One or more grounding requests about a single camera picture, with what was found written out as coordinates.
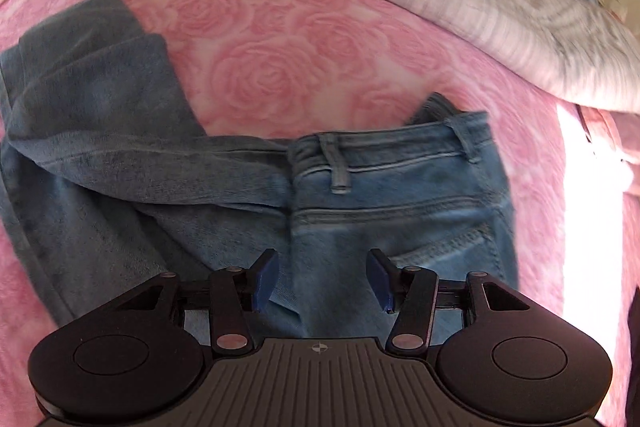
sunlight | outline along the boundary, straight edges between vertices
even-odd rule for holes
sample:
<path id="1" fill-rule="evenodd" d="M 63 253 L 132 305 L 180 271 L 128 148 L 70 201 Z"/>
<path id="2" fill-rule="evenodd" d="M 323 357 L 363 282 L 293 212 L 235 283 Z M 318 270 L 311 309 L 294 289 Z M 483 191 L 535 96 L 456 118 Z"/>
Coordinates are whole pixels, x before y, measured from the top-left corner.
<path id="1" fill-rule="evenodd" d="M 594 154 L 574 114 L 558 104 L 564 172 L 564 312 L 614 360 L 622 297 L 623 191 L 632 174 L 609 148 Z"/>

pink blanket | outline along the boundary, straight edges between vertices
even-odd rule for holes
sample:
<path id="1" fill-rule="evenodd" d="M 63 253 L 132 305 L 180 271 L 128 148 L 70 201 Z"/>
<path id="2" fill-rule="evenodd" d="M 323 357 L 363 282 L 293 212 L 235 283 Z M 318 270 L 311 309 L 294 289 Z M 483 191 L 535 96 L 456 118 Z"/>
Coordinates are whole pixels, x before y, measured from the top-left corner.
<path id="1" fill-rule="evenodd" d="M 0 50 L 80 0 L 8 0 Z M 294 137 L 398 126 L 434 90 L 488 110 L 516 208 L 521 290 L 614 361 L 599 418 L 624 425 L 626 314 L 640 282 L 640 204 L 620 162 L 596 158 L 575 107 L 438 26 L 383 0 L 124 0 L 164 35 L 209 134 Z M 53 324 L 0 234 L 0 425 L 39 419 L 31 348 Z"/>

circular cap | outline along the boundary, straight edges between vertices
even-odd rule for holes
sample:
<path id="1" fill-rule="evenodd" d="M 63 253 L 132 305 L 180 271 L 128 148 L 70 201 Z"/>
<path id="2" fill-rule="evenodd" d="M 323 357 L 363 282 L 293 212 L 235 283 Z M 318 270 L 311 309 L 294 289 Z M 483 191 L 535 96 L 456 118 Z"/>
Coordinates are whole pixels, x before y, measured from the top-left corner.
<path id="1" fill-rule="evenodd" d="M 566 354 L 557 344 L 535 337 L 517 337 L 501 342 L 492 353 L 495 365 L 512 377 L 543 380 L 566 367 Z"/>
<path id="2" fill-rule="evenodd" d="M 245 336 L 236 335 L 235 333 L 222 335 L 216 340 L 216 344 L 218 344 L 218 347 L 221 347 L 222 349 L 242 349 L 246 344 L 248 344 L 248 342 L 249 341 Z"/>
<path id="3" fill-rule="evenodd" d="M 121 375 L 145 363 L 149 347 L 126 335 L 105 335 L 81 344 L 74 354 L 76 363 L 93 375 Z"/>
<path id="4" fill-rule="evenodd" d="M 424 341 L 418 335 L 411 335 L 409 333 L 403 333 L 402 335 L 396 335 L 391 340 L 391 343 L 398 349 L 418 349 L 422 347 Z"/>

belt loop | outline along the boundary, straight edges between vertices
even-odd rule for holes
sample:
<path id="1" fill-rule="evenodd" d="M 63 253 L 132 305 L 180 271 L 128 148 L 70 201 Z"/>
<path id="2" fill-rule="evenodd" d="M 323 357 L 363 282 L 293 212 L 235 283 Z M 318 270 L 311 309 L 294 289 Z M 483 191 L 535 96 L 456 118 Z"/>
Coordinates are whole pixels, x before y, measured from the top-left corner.
<path id="1" fill-rule="evenodd" d="M 347 162 L 344 160 L 338 147 L 338 139 L 335 134 L 324 132 L 318 134 L 320 149 L 331 167 L 331 191 L 334 194 L 347 194 L 351 192 L 351 175 Z"/>
<path id="2" fill-rule="evenodd" d="M 480 161 L 480 155 L 474 145 L 474 141 L 469 134 L 469 130 L 466 124 L 455 116 L 450 116 L 444 120 L 444 123 L 451 127 L 451 130 L 456 134 L 462 150 L 465 152 L 466 159 L 469 163 L 478 163 Z"/>

denim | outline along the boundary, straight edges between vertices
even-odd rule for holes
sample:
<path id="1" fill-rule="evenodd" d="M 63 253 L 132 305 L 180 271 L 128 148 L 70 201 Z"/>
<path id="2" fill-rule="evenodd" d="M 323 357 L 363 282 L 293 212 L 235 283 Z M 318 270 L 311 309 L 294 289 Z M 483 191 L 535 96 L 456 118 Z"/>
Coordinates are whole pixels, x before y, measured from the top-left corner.
<path id="1" fill-rule="evenodd" d="M 169 63 L 120 0 L 87 0 L 0 54 L 0 212 L 64 325 L 163 272 L 183 280 L 280 256 L 254 335 L 376 336 L 394 318 L 370 248 L 443 279 L 517 284 L 509 185 L 484 112 L 434 95 L 411 125 L 297 140 L 208 137 Z M 434 343 L 460 328 L 438 314 Z M 190 331 L 204 341 L 202 316 Z"/>

